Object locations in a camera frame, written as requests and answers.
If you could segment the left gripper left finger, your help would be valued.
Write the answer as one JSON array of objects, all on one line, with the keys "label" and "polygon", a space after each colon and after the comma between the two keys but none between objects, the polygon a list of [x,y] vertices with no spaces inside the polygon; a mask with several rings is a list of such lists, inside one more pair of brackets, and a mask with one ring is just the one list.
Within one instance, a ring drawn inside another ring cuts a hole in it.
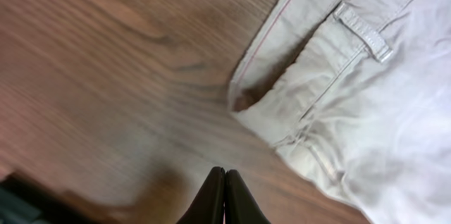
[{"label": "left gripper left finger", "polygon": [[213,167],[177,224],[222,224],[224,189],[225,171],[221,167]]}]

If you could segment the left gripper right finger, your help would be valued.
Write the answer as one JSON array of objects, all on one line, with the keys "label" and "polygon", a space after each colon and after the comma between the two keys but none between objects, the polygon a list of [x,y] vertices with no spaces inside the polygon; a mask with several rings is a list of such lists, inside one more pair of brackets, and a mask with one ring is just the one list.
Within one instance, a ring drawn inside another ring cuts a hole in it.
[{"label": "left gripper right finger", "polygon": [[270,224],[237,170],[225,175],[225,223]]}]

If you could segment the beige shorts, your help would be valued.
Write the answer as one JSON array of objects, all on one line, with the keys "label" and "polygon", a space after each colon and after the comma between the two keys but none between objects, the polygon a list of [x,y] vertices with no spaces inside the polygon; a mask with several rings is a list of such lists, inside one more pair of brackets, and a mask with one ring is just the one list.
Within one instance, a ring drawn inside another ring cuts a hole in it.
[{"label": "beige shorts", "polygon": [[279,0],[228,108],[372,223],[450,222],[450,0]]}]

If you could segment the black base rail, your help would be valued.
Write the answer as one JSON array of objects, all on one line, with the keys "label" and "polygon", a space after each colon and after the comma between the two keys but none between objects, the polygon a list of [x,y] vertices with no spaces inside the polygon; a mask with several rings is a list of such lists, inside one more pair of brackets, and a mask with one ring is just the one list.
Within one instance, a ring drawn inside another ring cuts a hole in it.
[{"label": "black base rail", "polygon": [[1,223],[84,224],[89,219],[14,175],[1,181]]}]

